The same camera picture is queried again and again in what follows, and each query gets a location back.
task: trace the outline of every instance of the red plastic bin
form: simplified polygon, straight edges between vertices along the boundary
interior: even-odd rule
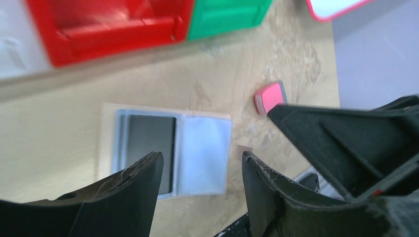
[[[51,63],[186,40],[194,0],[26,0]]]

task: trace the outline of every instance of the green plastic bin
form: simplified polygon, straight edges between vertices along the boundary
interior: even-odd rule
[[[188,39],[259,25],[272,0],[196,0]]]

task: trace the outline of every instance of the gray rectangle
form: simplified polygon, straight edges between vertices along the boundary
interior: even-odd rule
[[[164,166],[159,195],[172,192],[175,125],[173,117],[128,116],[126,167],[150,152],[162,152]]]

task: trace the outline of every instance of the pink-edged white tray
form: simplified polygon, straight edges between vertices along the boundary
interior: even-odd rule
[[[314,19],[326,22],[372,0],[306,0]]]

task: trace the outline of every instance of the table surface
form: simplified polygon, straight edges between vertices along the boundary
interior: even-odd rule
[[[278,80],[289,103],[339,106],[332,26],[299,1],[274,1],[255,29],[1,82],[0,198],[54,199],[94,182],[105,103],[230,114],[232,144],[295,177],[308,163],[253,104]],[[213,236],[246,213],[240,156],[232,147],[226,194],[158,201],[151,236]]]

